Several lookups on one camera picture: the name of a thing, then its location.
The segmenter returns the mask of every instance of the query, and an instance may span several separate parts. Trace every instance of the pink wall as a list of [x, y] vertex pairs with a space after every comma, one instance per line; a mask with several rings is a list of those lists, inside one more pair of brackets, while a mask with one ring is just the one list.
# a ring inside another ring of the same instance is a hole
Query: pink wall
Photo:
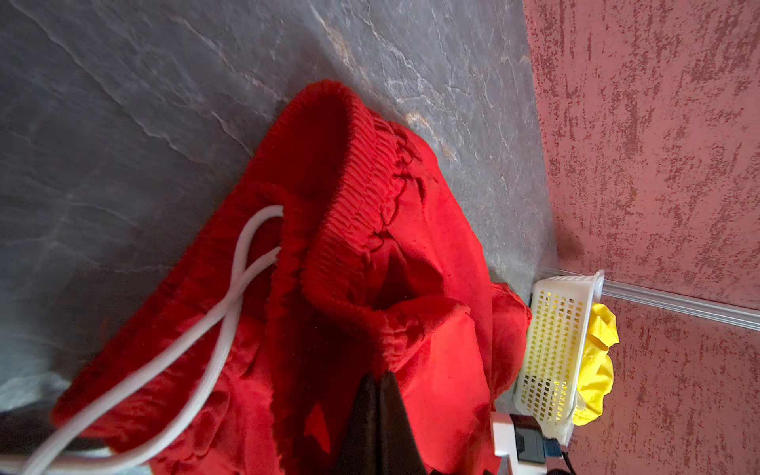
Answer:
[[760, 332], [606, 299], [618, 315], [613, 391], [576, 427], [585, 475], [760, 473]]
[[760, 309], [760, 2], [525, 14], [560, 265]]

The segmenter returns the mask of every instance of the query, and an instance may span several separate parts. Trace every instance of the yellow fabric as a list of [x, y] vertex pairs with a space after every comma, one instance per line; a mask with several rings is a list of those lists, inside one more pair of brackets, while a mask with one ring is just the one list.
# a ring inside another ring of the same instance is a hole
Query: yellow fabric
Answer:
[[593, 304], [578, 377], [578, 393], [583, 401], [578, 402], [572, 418], [576, 426], [588, 424], [602, 415], [602, 400], [613, 389], [613, 361], [607, 352], [616, 343], [620, 343], [620, 339], [615, 314], [604, 304]]

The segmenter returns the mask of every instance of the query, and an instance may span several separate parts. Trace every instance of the white drawstring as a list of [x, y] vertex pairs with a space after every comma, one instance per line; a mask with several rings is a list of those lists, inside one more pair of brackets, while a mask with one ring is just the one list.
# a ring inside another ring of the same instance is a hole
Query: white drawstring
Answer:
[[[19, 475], [92, 474], [105, 475], [136, 467], [158, 455], [184, 431], [205, 404], [217, 383], [219, 374], [230, 353], [237, 330], [242, 294], [251, 281], [277, 260], [279, 247], [272, 249], [245, 268], [253, 235], [260, 225], [272, 217], [283, 215], [282, 206], [268, 206], [256, 213], [245, 224], [238, 238], [233, 258], [230, 289], [198, 323], [193, 325], [171, 346], [153, 358], [148, 364], [132, 373], [105, 394], [79, 411], [60, 429], [55, 431], [35, 452], [25, 460], [18, 455], [0, 456], [0, 470]], [[198, 338], [223, 318], [214, 352], [201, 377], [198, 387], [182, 410], [158, 435], [148, 442], [122, 454], [105, 458], [67, 457], [59, 453], [90, 424], [105, 412], [142, 388], [151, 379], [174, 363]]]

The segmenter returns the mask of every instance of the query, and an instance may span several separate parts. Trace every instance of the red fabric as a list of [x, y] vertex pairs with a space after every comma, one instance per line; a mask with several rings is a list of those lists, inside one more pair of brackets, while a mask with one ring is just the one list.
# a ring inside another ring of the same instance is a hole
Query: red fabric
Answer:
[[[397, 375], [420, 453], [443, 473], [496, 472], [488, 418], [515, 380], [530, 311], [492, 284], [483, 250], [428, 145], [347, 87], [307, 87], [154, 295], [61, 396], [63, 424], [193, 325], [226, 292], [256, 211], [282, 246], [245, 292], [214, 393], [151, 461], [156, 474], [324, 473], [367, 372]], [[85, 433], [116, 451], [156, 435], [194, 389], [218, 329]]]

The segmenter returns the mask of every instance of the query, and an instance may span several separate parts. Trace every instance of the white plastic basket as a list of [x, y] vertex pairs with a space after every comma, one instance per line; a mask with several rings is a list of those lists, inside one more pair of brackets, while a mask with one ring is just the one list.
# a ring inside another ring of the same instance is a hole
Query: white plastic basket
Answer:
[[551, 277], [533, 285], [533, 321], [512, 401], [521, 413], [536, 418], [546, 437], [564, 445], [572, 434], [591, 304], [599, 301], [603, 284], [604, 271], [598, 271], [590, 276]]

